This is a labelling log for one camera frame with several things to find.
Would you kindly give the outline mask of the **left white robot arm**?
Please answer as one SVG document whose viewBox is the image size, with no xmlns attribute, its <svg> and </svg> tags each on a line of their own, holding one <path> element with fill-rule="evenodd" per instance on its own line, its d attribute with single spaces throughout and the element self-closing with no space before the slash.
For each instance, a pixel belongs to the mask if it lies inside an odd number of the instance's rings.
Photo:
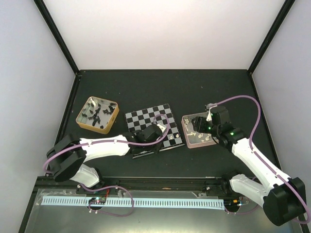
<svg viewBox="0 0 311 233">
<path fill-rule="evenodd" d="M 157 153 L 163 144 L 167 127 L 153 123 L 144 130 L 126 132 L 112 138 L 87 139 L 68 134 L 47 152 L 44 168 L 55 182 L 72 180 L 82 183 L 92 193 L 101 193 L 104 181 L 100 172 L 85 163 L 108 156 Z"/>
</svg>

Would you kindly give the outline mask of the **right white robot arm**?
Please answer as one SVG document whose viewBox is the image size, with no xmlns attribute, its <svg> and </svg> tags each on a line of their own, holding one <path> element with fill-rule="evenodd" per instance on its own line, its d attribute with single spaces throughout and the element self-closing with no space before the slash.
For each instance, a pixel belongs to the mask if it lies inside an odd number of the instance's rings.
<svg viewBox="0 0 311 233">
<path fill-rule="evenodd" d="M 191 123 L 196 132 L 215 137 L 218 144 L 239 158 L 258 180 L 256 182 L 244 174 L 236 174 L 221 183 L 225 195 L 240 193 L 251 199 L 276 226 L 306 213 L 303 181 L 291 178 L 267 159 L 243 130 L 232 125 L 225 107 L 214 105 L 208 109 L 207 116 L 196 116 Z"/>
</svg>

